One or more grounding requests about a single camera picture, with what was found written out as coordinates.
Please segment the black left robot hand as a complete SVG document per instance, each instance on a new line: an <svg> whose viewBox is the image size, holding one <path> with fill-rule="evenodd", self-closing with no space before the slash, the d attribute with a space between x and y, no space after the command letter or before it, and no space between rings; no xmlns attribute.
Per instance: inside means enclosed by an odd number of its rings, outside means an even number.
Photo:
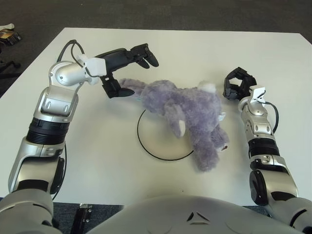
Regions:
<svg viewBox="0 0 312 234"><path fill-rule="evenodd" d="M128 64L137 63L148 69L150 66L158 67L159 63L154 54L149 50L148 44L137 45L130 50L119 48L97 56L104 59L106 64L106 75L100 76L102 87L109 98L128 97L135 92L129 88L122 88L119 82L114 79L113 72Z"/></svg>

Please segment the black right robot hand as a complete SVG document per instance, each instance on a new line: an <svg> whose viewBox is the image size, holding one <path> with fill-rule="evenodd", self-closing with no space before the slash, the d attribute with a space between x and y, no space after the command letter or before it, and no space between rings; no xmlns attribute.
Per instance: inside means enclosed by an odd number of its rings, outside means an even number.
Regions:
<svg viewBox="0 0 312 234"><path fill-rule="evenodd" d="M230 83L233 78L240 80L241 84ZM237 67L225 77L223 96L228 100L242 100L251 95L250 87L255 85L257 85L255 78L249 75L246 70Z"/></svg>

